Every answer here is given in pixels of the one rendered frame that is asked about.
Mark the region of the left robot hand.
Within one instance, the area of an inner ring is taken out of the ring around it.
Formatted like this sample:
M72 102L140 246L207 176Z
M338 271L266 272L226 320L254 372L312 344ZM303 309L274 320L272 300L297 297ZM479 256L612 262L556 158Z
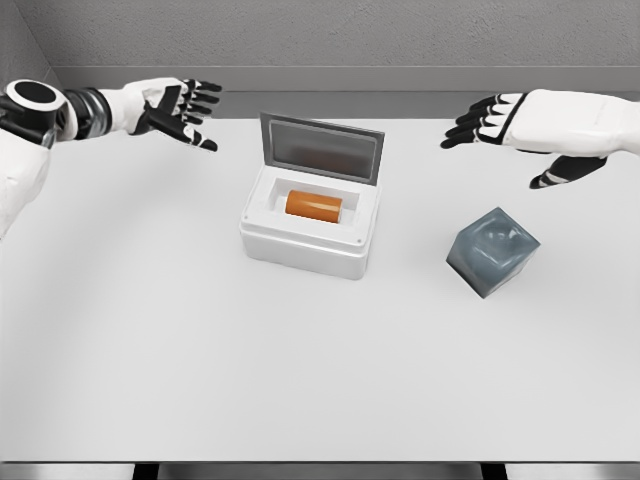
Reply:
M223 88L215 83L172 77L126 84L124 130L139 136L157 130L182 143L216 152L218 145L194 128L213 113Z

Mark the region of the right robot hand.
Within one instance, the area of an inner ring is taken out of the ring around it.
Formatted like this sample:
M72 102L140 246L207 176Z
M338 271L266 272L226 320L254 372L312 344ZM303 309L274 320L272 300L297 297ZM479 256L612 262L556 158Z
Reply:
M584 92L537 89L496 94L456 118L440 147L484 143L526 153L556 153L529 188L571 183L606 165L612 133L606 110L613 103L610 96Z

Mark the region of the grey translucent cube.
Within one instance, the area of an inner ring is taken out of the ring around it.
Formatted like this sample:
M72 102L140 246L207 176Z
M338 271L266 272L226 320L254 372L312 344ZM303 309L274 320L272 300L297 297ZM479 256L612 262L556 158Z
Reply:
M486 298L518 275L541 243L496 207L455 237L446 263Z

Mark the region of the orange cylinder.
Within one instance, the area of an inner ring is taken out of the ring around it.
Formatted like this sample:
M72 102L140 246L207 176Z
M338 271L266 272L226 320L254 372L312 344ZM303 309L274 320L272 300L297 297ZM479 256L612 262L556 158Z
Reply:
M291 190L287 196L285 213L329 223L338 223L342 199L300 190Z

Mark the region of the white box with hinged lid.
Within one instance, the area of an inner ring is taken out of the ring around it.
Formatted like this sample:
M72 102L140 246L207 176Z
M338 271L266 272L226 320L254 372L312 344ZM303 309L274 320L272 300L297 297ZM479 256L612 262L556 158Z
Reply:
M241 215L256 260L358 280L380 201L384 133L260 116L264 165Z

